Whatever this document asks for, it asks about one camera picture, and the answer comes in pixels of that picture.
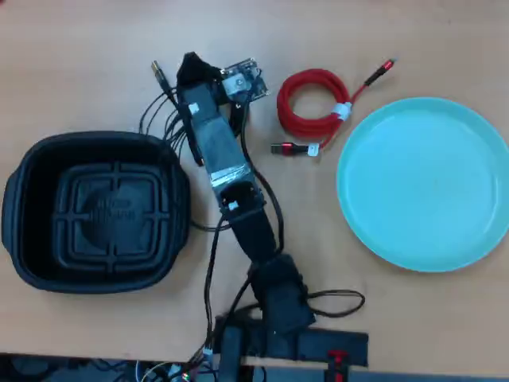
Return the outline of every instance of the white cable tie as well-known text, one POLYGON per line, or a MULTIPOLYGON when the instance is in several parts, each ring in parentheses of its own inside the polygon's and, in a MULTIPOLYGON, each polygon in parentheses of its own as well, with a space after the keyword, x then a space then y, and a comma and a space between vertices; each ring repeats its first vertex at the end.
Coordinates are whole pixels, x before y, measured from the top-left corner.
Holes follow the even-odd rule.
POLYGON ((310 157, 317 157, 320 153, 320 143, 311 143, 308 146, 308 155, 310 157))
POLYGON ((338 119, 346 121, 352 112, 352 103, 337 103, 336 106, 332 109, 332 112, 337 114, 338 119))

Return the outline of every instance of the red cable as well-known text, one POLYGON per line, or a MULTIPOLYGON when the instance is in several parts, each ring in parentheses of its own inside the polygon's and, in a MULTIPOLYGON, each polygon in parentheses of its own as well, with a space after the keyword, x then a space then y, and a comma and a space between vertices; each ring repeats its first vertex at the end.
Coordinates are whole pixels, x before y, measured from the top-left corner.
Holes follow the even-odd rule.
POLYGON ((343 81, 334 73, 324 69, 308 69, 290 76, 283 83, 278 94, 278 117, 283 128, 291 135, 304 140, 324 139, 320 144, 323 149, 332 139, 343 122, 338 114, 331 113, 319 119, 306 119, 293 113, 289 99, 304 85, 316 84, 327 88, 337 103, 354 103, 360 93, 366 88, 363 85, 350 98, 343 81))

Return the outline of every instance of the black pot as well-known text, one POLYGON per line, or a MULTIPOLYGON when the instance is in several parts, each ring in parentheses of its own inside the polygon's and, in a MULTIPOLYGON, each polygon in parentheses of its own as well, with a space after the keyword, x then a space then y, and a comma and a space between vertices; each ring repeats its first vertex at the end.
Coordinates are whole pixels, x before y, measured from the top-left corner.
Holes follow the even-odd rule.
POLYGON ((155 137, 53 136, 9 177, 2 242, 28 284, 114 293, 160 281, 188 237, 189 180, 155 137))

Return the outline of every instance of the plastic plate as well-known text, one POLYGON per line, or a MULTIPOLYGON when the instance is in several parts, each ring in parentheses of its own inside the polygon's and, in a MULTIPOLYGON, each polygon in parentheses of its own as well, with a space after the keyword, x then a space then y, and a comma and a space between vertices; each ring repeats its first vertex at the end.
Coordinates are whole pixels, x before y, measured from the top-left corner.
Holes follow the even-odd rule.
POLYGON ((350 228, 375 254, 415 271, 452 271, 507 232, 509 150, 467 107, 404 99, 352 132, 337 192, 350 228))

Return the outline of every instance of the wooden table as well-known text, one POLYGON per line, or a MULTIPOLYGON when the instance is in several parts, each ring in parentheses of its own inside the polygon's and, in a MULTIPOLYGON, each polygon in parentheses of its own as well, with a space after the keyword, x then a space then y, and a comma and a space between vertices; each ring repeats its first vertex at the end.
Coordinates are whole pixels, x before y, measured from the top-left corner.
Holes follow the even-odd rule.
MULTIPOLYGON (((172 74, 191 50, 220 67, 256 57, 264 69, 273 95, 253 104, 247 139, 284 209, 288 251, 310 290, 356 288, 367 296, 359 313, 319 319, 318 325, 367 331, 371 370, 508 376, 508 240, 486 259, 453 273, 421 275, 391 266, 349 230, 336 198, 335 171, 353 127, 405 97, 461 102, 509 141, 509 2, 5 0, 0 5, 2 184, 43 137, 135 131, 159 92, 151 60, 172 74), (319 162, 269 154, 269 144, 285 137, 275 94, 287 76, 327 68, 353 91, 392 56, 399 58, 397 66, 361 96, 319 162)), ((300 113, 309 116, 330 107, 330 98, 317 91, 297 102, 300 113)), ((187 150, 184 156, 193 214, 216 222, 206 174, 187 150)), ((274 218, 272 209, 269 213, 274 218)), ((17 276, 2 248, 0 351, 184 360, 204 338, 202 288, 211 240, 191 232, 162 282, 104 296, 35 290, 17 276)), ((212 285, 216 314, 231 304, 247 267, 233 235, 221 235, 212 285)), ((252 300, 249 292, 243 302, 252 300)), ((327 300, 321 307, 337 304, 327 300)))

